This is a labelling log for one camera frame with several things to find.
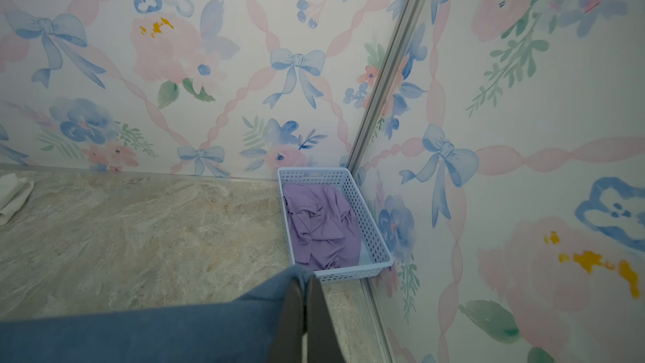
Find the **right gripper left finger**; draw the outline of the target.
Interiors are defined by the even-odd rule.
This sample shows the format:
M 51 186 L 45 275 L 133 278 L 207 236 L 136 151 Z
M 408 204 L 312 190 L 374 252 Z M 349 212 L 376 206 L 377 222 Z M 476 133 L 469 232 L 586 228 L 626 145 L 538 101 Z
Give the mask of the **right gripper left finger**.
M 267 363 L 301 363 L 305 332 L 305 306 L 302 286 L 292 280 L 287 289 Z

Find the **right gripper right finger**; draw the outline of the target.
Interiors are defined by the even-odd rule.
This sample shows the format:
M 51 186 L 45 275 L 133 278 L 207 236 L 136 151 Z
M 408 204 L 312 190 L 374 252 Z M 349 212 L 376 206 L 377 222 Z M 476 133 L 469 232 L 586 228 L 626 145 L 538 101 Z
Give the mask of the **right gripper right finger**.
M 307 284 L 307 361 L 346 363 L 322 288 L 316 276 Z

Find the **blue t-shirt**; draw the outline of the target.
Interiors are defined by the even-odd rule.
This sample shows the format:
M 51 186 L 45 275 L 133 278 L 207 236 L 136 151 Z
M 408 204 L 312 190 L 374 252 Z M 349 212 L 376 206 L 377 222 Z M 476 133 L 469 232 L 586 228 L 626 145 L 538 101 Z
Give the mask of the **blue t-shirt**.
M 221 304 L 1 324 L 3 362 L 263 362 L 290 290 L 307 307 L 315 276 L 289 267 Z

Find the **purple t-shirt in basket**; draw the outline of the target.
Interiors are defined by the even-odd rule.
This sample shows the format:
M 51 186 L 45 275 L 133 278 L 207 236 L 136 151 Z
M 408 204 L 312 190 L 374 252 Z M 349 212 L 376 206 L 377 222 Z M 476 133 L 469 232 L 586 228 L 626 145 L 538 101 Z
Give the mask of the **purple t-shirt in basket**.
M 349 201 L 333 185 L 283 186 L 294 260 L 312 271 L 355 267 L 362 235 Z

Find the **white folded t-shirt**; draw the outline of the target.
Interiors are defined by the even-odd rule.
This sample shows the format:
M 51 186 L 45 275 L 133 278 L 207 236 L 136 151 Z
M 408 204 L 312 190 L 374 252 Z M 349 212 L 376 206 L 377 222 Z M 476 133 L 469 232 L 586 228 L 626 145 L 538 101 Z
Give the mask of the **white folded t-shirt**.
M 25 205 L 35 187 L 34 181 L 15 173 L 1 176 L 0 225 L 6 225 Z

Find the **right aluminium corner post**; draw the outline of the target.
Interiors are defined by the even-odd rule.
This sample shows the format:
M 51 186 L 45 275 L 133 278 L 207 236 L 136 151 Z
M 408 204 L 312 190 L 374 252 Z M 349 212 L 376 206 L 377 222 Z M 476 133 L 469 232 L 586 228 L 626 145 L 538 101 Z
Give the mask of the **right aluminium corner post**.
M 416 24 L 423 11 L 426 0 L 406 0 L 394 34 L 389 43 L 381 74 L 371 93 L 371 99 L 359 126 L 356 142 L 349 155 L 346 168 L 354 178 L 359 176 L 360 163 L 369 148 L 372 133 L 385 106 L 389 90 L 394 83 L 407 46 L 413 38 Z

